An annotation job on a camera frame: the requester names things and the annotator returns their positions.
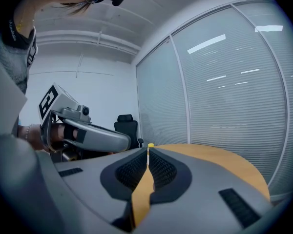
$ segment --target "gray sleeve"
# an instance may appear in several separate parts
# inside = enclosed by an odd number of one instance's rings
[[[0,66],[8,73],[18,88],[25,94],[27,89],[28,73],[38,48],[36,45],[36,30],[28,49],[11,47],[3,43],[0,33]],[[18,120],[13,128],[13,135],[17,136]]]

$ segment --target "bracelet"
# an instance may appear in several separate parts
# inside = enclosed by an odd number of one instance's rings
[[[28,134],[29,134],[29,130],[31,129],[31,127],[33,126],[34,124],[31,124],[29,127],[27,127],[26,129],[26,134],[25,134],[25,140],[28,141]]]

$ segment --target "white wall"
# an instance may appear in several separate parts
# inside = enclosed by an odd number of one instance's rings
[[[81,53],[84,57],[76,77]],[[40,123],[38,104],[54,82],[90,108],[95,125],[114,130],[121,114],[132,114],[139,121],[135,70],[129,62],[122,52],[93,45],[41,46],[30,70],[21,124]]]
[[[240,0],[197,0],[196,2],[180,10],[159,26],[157,30],[155,30],[153,34],[147,38],[140,52],[132,61],[132,65],[136,66],[164,38],[178,29],[181,25],[192,20],[194,17],[218,6],[237,1]]]

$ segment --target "hair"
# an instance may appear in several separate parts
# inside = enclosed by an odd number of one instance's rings
[[[75,14],[78,14],[79,12],[81,12],[81,13],[85,12],[89,8],[91,3],[87,2],[87,1],[83,1],[83,2],[79,2],[79,3],[62,3],[62,5],[64,5],[64,8],[67,8],[69,10],[74,9],[69,14],[75,15]]]

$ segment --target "ceiling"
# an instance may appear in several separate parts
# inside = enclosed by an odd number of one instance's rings
[[[69,16],[52,4],[36,16],[39,44],[79,42],[96,44],[136,55],[145,39],[173,14],[195,0],[110,0],[92,5],[85,13]]]

